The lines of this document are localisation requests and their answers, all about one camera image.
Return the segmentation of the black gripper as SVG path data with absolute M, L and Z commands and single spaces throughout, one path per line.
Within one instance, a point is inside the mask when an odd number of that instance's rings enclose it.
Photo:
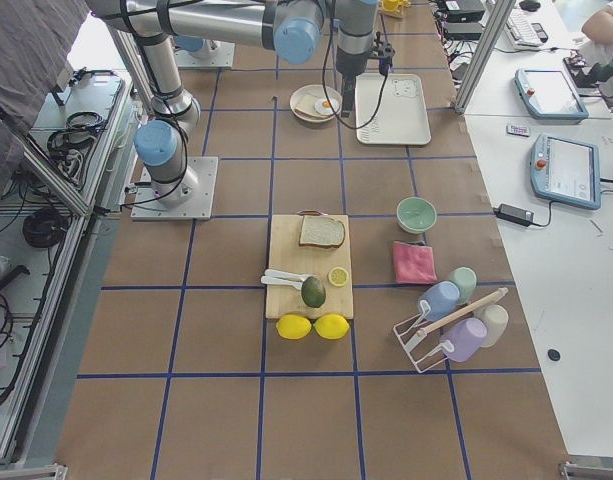
M 342 48 L 336 51 L 335 66 L 337 72 L 342 75 L 340 86 L 342 118 L 348 118 L 352 112 L 352 79 L 364 73 L 371 55 L 371 50 L 359 54 L 348 53 Z

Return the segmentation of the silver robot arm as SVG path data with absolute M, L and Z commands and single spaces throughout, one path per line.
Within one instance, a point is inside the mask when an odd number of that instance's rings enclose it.
M 176 37 L 257 46 L 291 64 L 313 55 L 325 26 L 335 27 L 335 66 L 342 79 L 341 116 L 353 110 L 357 78 L 376 58 L 375 1 L 90 1 L 91 13 L 132 36 L 149 81 L 155 118 L 135 148 L 151 179 L 153 201 L 166 211 L 199 195 L 187 151 L 200 107 L 183 86 Z
M 199 60 L 212 59 L 221 47 L 219 41 L 190 36 L 174 36 L 173 41 L 178 49 Z

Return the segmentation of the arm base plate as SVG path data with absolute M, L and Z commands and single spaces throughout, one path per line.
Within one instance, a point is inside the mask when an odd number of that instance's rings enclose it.
M 234 63 L 234 53 L 235 45 L 233 43 L 206 42 L 201 50 L 195 52 L 177 48 L 175 57 L 180 69 L 231 69 Z
M 130 216 L 135 221 L 209 220 L 212 214 L 219 159 L 216 156 L 189 157 L 182 183 L 152 183 L 146 167 L 135 190 Z

